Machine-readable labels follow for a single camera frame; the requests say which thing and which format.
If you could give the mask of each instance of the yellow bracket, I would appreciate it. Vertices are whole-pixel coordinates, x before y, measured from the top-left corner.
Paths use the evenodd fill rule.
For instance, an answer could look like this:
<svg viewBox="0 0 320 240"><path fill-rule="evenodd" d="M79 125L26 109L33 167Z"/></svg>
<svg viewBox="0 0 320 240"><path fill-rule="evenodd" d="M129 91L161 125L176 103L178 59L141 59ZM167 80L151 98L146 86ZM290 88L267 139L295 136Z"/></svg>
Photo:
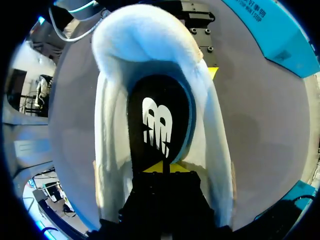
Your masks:
<svg viewBox="0 0 320 240"><path fill-rule="evenodd" d="M147 170L144 170L144 173L162 173L164 169L164 162L160 161L157 164L153 165L152 167L149 167ZM189 170L183 168L179 164L173 163L170 164L170 173L175 173L175 172L181 172L181 173L188 173L190 172Z"/></svg>
<svg viewBox="0 0 320 240"><path fill-rule="evenodd" d="M218 69L219 69L218 67L208 67L208 70L212 79L214 79Z"/></svg>

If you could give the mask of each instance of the white logo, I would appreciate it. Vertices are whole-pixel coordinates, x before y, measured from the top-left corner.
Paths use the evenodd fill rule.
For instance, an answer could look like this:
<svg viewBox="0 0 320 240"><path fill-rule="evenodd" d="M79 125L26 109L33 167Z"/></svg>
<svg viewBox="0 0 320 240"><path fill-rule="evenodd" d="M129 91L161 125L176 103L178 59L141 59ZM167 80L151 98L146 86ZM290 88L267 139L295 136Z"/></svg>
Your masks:
<svg viewBox="0 0 320 240"><path fill-rule="evenodd" d="M162 153L167 158L169 148L166 143L170 143L172 130L172 116L169 109L164 105L158 107L155 101L150 97L146 97L142 101L142 119L143 124L150 128L150 130L143 131L144 142L147 143L147 131L149 131L151 146L154 145L155 137L156 149L159 150L161 144Z"/></svg>

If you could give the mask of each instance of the shoe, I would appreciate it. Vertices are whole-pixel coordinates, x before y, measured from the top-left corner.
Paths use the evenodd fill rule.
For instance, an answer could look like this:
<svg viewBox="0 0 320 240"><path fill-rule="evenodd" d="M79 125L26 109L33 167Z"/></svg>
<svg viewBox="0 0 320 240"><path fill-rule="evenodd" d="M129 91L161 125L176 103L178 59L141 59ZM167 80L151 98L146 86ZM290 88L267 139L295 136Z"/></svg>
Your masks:
<svg viewBox="0 0 320 240"><path fill-rule="evenodd" d="M116 222L133 174L163 161L165 172L174 163L196 171L217 226L230 225L233 185L223 118L188 29L158 7L130 5L100 23L92 50L100 70L94 134L101 218Z"/></svg>

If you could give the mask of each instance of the insole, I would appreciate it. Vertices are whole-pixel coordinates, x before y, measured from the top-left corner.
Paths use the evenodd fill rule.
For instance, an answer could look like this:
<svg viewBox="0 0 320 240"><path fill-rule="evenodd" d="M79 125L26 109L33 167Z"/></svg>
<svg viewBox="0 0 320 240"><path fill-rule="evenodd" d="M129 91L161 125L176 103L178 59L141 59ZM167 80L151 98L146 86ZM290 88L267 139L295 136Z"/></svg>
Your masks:
<svg viewBox="0 0 320 240"><path fill-rule="evenodd" d="M133 173L163 161L177 162L191 133L193 108L186 87L167 75L139 80L128 97L127 119Z"/></svg>

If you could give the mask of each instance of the gray circular platform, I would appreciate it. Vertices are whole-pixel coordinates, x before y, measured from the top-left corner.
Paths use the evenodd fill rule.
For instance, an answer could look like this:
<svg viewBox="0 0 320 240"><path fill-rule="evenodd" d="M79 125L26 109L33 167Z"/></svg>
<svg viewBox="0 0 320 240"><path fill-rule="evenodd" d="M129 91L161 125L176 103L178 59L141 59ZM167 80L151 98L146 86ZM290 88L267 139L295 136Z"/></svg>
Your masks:
<svg viewBox="0 0 320 240"><path fill-rule="evenodd" d="M214 84L235 166L236 230L301 178L309 144L309 104L302 79L266 60L250 31L222 1L206 2L216 17L209 26L219 65ZM98 19L81 22L74 36ZM49 110L58 177L89 229L100 226L93 168L98 74L91 36L68 43L54 76Z"/></svg>

